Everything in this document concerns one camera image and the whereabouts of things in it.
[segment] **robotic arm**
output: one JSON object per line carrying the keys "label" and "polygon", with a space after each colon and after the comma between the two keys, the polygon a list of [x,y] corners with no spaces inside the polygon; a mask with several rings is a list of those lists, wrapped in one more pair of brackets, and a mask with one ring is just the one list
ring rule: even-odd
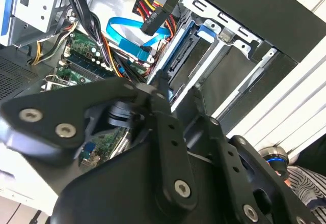
{"label": "robotic arm", "polygon": [[131,130],[132,148],[72,181],[50,223],[319,223],[258,152],[241,136],[228,140],[215,119],[201,114],[201,129],[192,129],[205,154],[188,151],[155,87],[110,78],[12,99],[0,115],[8,148],[56,167],[71,164],[93,136]]}

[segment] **silver screw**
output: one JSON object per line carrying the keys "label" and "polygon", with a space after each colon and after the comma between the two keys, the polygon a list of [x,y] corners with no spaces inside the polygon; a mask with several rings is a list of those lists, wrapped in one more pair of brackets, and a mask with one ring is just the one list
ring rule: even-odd
{"label": "silver screw", "polygon": [[26,108],[19,112],[19,118],[26,122],[37,122],[43,118],[43,114],[37,109]]}
{"label": "silver screw", "polygon": [[174,183],[174,189],[183,198],[188,198],[191,194],[190,187],[182,180],[176,180]]}
{"label": "silver screw", "polygon": [[296,221],[298,224],[306,224],[306,222],[299,216],[296,217]]}
{"label": "silver screw", "polygon": [[158,97],[162,98],[162,99],[165,99],[164,95],[161,94],[161,93],[157,93]]}
{"label": "silver screw", "polygon": [[239,138],[239,142],[240,142],[241,144],[243,144],[243,145],[246,145],[246,144],[247,144],[246,141],[243,140],[241,137]]}
{"label": "silver screw", "polygon": [[258,221],[258,215],[257,212],[254,210],[253,207],[250,205],[244,205],[243,211],[245,212],[245,215],[252,221],[257,222]]}
{"label": "silver screw", "polygon": [[133,90],[133,86],[132,85],[129,85],[129,84],[124,84],[124,86],[130,90]]}
{"label": "silver screw", "polygon": [[214,125],[219,125],[218,121],[216,119],[214,119],[213,117],[210,118],[210,121],[214,124]]}
{"label": "silver screw", "polygon": [[62,123],[56,127],[56,134],[59,137],[71,138],[75,136],[76,128],[71,124]]}

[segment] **striped fabric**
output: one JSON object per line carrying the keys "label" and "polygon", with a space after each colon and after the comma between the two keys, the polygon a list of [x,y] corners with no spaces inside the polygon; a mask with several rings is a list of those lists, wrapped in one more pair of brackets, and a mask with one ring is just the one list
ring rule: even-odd
{"label": "striped fabric", "polygon": [[326,224],[326,177],[298,166],[289,166],[288,171],[294,193]]}

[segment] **cable bundle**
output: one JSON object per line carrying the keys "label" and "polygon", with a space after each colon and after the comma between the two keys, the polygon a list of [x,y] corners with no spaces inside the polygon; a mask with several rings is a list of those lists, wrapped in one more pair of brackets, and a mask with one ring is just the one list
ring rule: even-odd
{"label": "cable bundle", "polygon": [[103,60],[106,65],[111,66],[118,77],[123,77],[120,73],[110,47],[108,46],[105,36],[101,32],[101,23],[98,17],[92,13],[87,5],[86,0],[69,0],[74,13],[77,15],[80,24],[83,26],[89,37],[99,46]]}
{"label": "cable bundle", "polygon": [[[155,9],[158,6],[162,7],[162,4],[154,1],[154,5],[151,5],[148,0],[143,0],[143,1],[139,1],[139,5],[140,5],[141,8],[137,8],[137,11],[139,12],[141,17],[143,18],[143,21],[145,22],[146,19],[151,15],[151,13],[148,11],[146,6],[151,11],[155,11]],[[173,38],[173,36],[175,35],[176,31],[177,31],[177,26],[176,26],[175,20],[174,20],[172,15],[170,15],[169,18],[165,21],[165,25],[167,26],[167,28],[170,30],[170,33],[171,33],[171,36],[168,38],[168,41],[170,41]]]}

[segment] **ventilation grille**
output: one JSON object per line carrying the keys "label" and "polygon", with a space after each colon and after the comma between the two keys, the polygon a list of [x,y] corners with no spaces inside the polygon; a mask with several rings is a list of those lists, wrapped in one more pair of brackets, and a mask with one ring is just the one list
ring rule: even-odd
{"label": "ventilation grille", "polygon": [[36,77],[37,74],[0,56],[0,100],[20,92]]}

